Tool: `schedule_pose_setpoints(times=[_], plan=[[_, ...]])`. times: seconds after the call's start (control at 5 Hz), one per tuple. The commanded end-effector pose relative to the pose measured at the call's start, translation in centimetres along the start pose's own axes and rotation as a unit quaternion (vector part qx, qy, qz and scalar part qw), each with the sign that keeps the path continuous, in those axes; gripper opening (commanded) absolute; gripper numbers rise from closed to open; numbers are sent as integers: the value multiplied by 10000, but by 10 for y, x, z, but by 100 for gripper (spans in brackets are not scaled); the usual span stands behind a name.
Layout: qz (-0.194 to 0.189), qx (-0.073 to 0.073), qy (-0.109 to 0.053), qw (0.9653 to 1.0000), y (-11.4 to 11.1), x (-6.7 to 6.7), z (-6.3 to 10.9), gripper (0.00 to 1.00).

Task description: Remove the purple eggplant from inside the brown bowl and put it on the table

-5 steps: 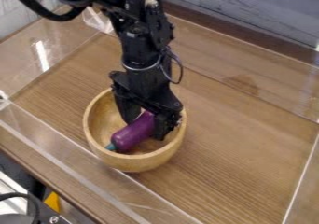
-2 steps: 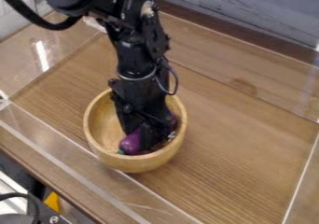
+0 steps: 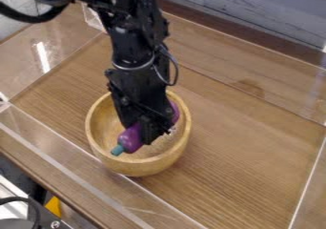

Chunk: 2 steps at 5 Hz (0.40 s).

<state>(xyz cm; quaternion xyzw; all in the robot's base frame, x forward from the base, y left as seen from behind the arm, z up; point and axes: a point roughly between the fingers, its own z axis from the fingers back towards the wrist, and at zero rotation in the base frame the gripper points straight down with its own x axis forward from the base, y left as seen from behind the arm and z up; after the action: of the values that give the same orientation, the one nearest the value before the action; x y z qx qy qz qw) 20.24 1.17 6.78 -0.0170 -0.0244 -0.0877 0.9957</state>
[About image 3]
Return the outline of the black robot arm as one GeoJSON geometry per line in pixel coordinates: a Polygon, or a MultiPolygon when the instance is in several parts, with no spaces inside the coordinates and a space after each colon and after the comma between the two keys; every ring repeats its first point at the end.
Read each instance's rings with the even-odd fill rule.
{"type": "Polygon", "coordinates": [[[111,38],[112,68],[104,74],[122,125],[140,128],[140,141],[151,144],[174,126],[175,111],[167,87],[178,80],[170,68],[172,56],[166,38],[170,21],[156,0],[35,0],[50,7],[29,15],[0,1],[0,14],[37,24],[52,20],[74,2],[84,3],[98,15],[111,38]]]}

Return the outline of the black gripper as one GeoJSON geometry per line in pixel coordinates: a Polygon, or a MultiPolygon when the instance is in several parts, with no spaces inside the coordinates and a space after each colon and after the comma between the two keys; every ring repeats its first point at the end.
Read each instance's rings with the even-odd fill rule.
{"type": "MultiPolygon", "coordinates": [[[[167,62],[154,63],[143,69],[108,69],[104,72],[108,78],[108,91],[114,99],[114,106],[124,128],[138,122],[140,111],[131,103],[150,106],[159,112],[167,106],[166,94],[168,79],[171,77],[170,64],[167,62]]],[[[170,132],[175,125],[170,116],[152,117],[140,116],[140,136],[146,145],[170,132]]]]}

